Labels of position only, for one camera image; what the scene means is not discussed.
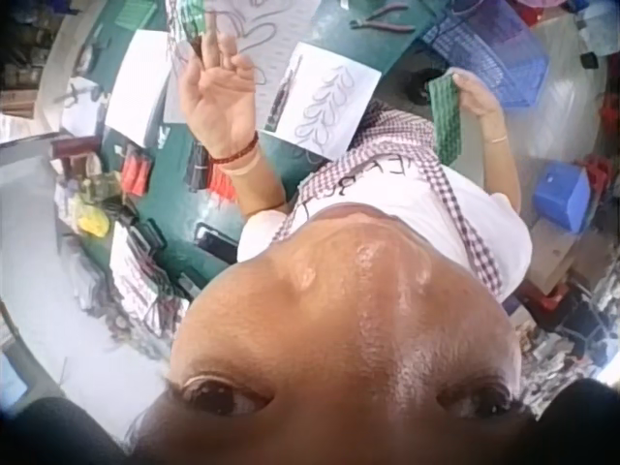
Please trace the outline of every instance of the green table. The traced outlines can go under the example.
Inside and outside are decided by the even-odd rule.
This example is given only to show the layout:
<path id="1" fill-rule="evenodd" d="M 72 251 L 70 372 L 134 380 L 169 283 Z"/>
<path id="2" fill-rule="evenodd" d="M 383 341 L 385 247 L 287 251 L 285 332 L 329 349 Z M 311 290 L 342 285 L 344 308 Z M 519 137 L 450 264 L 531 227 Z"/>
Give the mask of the green table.
<path id="1" fill-rule="evenodd" d="M 313 27 L 305 42 L 345 55 L 370 66 L 384 74 L 400 58 L 421 33 L 441 17 L 449 0 L 408 0 L 411 8 L 405 12 L 392 13 L 389 20 L 414 25 L 414 34 L 395 34 L 370 29 L 351 30 L 349 21 L 366 17 L 386 2 L 378 0 L 354 0 L 350 11 L 340 8 L 339 0 L 324 0 L 319 7 Z M 102 26 L 97 39 L 99 44 L 110 40 L 88 78 L 111 92 L 116 74 L 133 32 L 114 24 L 123 2 L 108 2 L 93 31 Z M 165 30 L 166 16 L 163 6 L 146 25 L 145 29 Z M 104 138 L 103 159 L 108 169 L 118 170 L 120 159 L 113 147 L 123 144 L 124 138 L 110 131 Z M 295 193 L 299 182 L 316 170 L 321 159 L 294 145 L 262 135 L 261 143 L 267 157 L 282 179 L 289 198 Z M 204 221 L 232 237 L 239 237 L 242 218 L 236 205 L 223 201 L 207 192 L 192 194 L 183 182 L 187 159 L 190 155 L 192 137 L 185 126 L 172 125 L 163 149 L 150 149 L 155 160 L 150 178 L 150 189 L 144 199 L 137 201 L 140 219 L 153 219 L 164 234 L 168 247 L 156 257 L 158 262 L 174 278 L 185 267 L 191 266 L 205 279 L 210 280 L 226 268 L 226 264 L 204 253 L 193 245 L 196 223 Z M 103 267 L 109 263 L 110 238 L 85 239 L 86 250 Z"/>

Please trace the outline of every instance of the phone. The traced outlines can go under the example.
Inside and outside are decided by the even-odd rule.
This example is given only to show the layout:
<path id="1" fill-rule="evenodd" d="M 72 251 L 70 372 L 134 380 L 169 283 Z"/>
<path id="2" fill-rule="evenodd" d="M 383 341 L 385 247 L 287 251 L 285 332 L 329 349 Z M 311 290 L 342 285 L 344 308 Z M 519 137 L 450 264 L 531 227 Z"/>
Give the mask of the phone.
<path id="1" fill-rule="evenodd" d="M 236 242 L 205 223 L 198 223 L 194 241 L 204 252 L 217 257 L 227 264 L 236 264 L 237 244 Z"/>

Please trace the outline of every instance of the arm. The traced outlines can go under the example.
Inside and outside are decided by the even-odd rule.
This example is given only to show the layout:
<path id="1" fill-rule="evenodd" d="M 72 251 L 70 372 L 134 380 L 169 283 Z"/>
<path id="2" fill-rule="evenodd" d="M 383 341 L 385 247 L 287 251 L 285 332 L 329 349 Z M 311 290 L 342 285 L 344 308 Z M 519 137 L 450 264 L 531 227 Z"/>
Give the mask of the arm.
<path id="1" fill-rule="evenodd" d="M 289 213 L 282 181 L 259 146 L 247 157 L 227 164 L 222 171 L 231 179 L 246 219 L 265 210 Z"/>
<path id="2" fill-rule="evenodd" d="M 484 189 L 508 197 L 512 208 L 521 212 L 521 185 L 512 156 L 504 114 L 492 113 L 480 121 L 484 140 Z"/>
<path id="3" fill-rule="evenodd" d="M 461 106 L 480 122 L 484 140 L 484 189 L 488 194 L 504 194 L 514 211 L 520 213 L 521 186 L 499 102 L 472 73 L 456 70 L 454 83 L 460 89 Z"/>
<path id="4" fill-rule="evenodd" d="M 206 17 L 201 58 L 194 55 L 179 82 L 187 124 L 214 159 L 241 152 L 256 131 L 254 65 L 237 51 L 236 40 L 217 34 L 216 15 Z M 218 165 L 232 181 L 246 218 L 264 210 L 286 211 L 282 181 L 261 148 Z"/>

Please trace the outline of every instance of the eye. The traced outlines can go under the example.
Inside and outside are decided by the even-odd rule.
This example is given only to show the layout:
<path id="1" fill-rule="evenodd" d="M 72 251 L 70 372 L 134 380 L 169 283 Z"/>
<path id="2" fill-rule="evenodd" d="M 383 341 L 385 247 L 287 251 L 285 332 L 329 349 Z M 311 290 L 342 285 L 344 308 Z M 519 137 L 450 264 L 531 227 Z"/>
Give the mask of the eye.
<path id="1" fill-rule="evenodd" d="M 496 387 L 444 392 L 437 400 L 460 419 L 490 419 L 519 409 L 505 389 Z"/>
<path id="2" fill-rule="evenodd" d="M 195 409 L 219 417 L 252 415 L 269 403 L 269 399 L 250 389 L 214 376 L 192 378 L 185 384 L 181 395 Z"/>

